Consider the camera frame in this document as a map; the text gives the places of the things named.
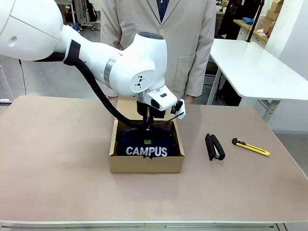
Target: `beige blazer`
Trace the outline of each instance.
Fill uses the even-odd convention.
[[[215,0],[170,0],[160,22],[156,0],[102,0],[101,42],[127,48],[138,32],[162,35],[167,43],[167,87],[177,96],[202,94],[214,41]],[[117,93],[105,87],[108,96]]]

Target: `stapler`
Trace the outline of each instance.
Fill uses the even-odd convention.
[[[205,143],[210,161],[212,161],[214,158],[223,160],[226,157],[226,154],[215,135],[210,135],[208,133],[205,137]]]

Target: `jacket sleeve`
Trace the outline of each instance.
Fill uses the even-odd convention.
[[[216,1],[207,0],[205,8],[195,58],[186,85],[186,94],[193,97],[202,94],[206,65],[214,42]]]
[[[102,0],[101,6],[101,42],[120,49],[122,30],[116,10],[116,0]],[[106,85],[102,85],[105,95],[116,97],[118,93]]]

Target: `robot logo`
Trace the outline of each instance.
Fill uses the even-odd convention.
[[[144,78],[143,78],[143,76],[138,76],[138,78],[139,78],[139,83],[138,84],[135,84],[135,86],[139,86],[139,88],[141,88],[141,81],[143,81],[144,80]]]

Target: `person's hand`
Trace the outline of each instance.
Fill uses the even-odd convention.
[[[108,96],[108,99],[109,99],[109,100],[116,100],[116,101],[117,101],[117,100],[119,99],[119,97],[117,97],[117,96],[116,96],[116,97]]]
[[[185,104],[193,104],[193,96],[187,95],[185,98]]]

